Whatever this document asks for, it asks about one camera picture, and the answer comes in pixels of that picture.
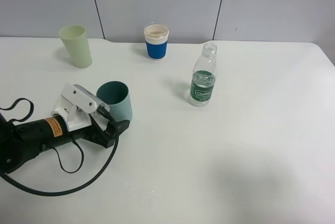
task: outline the paper cup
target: paper cup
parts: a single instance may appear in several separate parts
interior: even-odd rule
[[[58,35],[62,39],[76,67],[83,69],[92,64],[86,31],[83,26],[66,26],[59,31]]]
[[[109,106],[109,113],[115,121],[132,120],[130,95],[126,84],[120,81],[105,83],[100,86],[96,96]]]
[[[148,55],[152,60],[162,60],[166,54],[169,30],[160,24],[149,24],[144,29]]]

